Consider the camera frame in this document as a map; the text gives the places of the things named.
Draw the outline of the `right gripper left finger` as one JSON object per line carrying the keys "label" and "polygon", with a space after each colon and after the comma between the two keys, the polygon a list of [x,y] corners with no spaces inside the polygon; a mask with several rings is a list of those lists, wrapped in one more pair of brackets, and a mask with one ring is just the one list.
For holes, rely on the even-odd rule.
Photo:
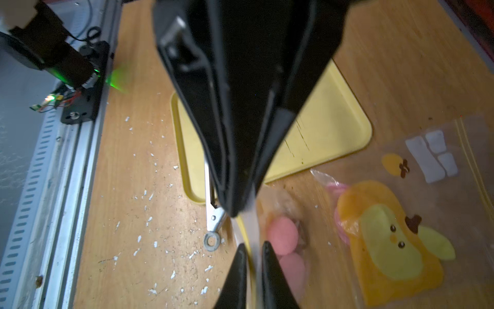
{"label": "right gripper left finger", "polygon": [[246,308],[247,263],[247,249],[245,244],[241,243],[236,250],[233,262],[214,308]]}

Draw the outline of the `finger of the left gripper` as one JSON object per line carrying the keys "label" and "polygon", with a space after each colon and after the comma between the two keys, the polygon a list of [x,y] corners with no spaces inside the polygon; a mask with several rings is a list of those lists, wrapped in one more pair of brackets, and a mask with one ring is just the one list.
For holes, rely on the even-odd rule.
{"label": "finger of the left gripper", "polygon": [[222,123],[207,2],[155,1],[152,17],[160,59],[199,136],[219,202],[235,218],[242,206],[230,192],[233,165]]}
{"label": "finger of the left gripper", "polygon": [[348,1],[217,1],[222,193],[260,186],[343,35]]}

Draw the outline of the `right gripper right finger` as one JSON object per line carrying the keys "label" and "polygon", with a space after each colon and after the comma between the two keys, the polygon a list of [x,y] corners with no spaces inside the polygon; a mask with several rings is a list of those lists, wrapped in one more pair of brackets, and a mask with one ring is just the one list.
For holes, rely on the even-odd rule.
{"label": "right gripper right finger", "polygon": [[264,308],[299,308],[270,242],[263,243],[261,257]]}

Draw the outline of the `pink round cookie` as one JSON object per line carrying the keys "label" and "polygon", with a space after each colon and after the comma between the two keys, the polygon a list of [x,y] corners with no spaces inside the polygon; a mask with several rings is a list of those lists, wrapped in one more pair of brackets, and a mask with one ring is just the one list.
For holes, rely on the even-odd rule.
{"label": "pink round cookie", "polygon": [[298,245],[298,229],[294,221],[286,216],[276,218],[268,226],[267,239],[276,255],[291,254]]}

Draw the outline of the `metal tongs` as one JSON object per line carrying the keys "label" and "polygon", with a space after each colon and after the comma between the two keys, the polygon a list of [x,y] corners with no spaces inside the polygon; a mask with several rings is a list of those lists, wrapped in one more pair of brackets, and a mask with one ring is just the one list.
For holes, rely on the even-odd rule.
{"label": "metal tongs", "polygon": [[221,244],[219,230],[225,222],[224,209],[216,203],[216,191],[210,165],[205,158],[205,208],[207,215],[207,231],[203,239],[204,248],[208,252],[216,251]]}

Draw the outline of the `clear resealable bag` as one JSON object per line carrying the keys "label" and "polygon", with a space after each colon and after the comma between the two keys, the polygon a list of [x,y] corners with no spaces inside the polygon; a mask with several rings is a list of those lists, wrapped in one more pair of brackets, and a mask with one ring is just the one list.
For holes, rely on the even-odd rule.
{"label": "clear resealable bag", "polygon": [[268,274],[268,262],[262,246],[273,248],[284,280],[297,303],[304,296],[309,267],[306,257],[307,237],[302,226],[303,215],[292,196],[283,189],[262,186],[255,208],[240,213],[232,223],[235,240],[245,245],[248,255],[246,307],[261,308],[268,301],[267,284],[280,278],[278,271]]}

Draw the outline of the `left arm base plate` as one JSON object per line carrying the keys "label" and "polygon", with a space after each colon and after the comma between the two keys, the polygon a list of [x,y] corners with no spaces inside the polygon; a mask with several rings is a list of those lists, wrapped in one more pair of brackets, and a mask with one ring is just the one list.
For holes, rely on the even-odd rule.
{"label": "left arm base plate", "polygon": [[92,76],[77,90],[78,95],[64,107],[60,121],[72,125],[95,121],[105,85],[106,68],[109,57],[109,43],[99,41],[93,45],[83,45],[79,52],[93,66]]}

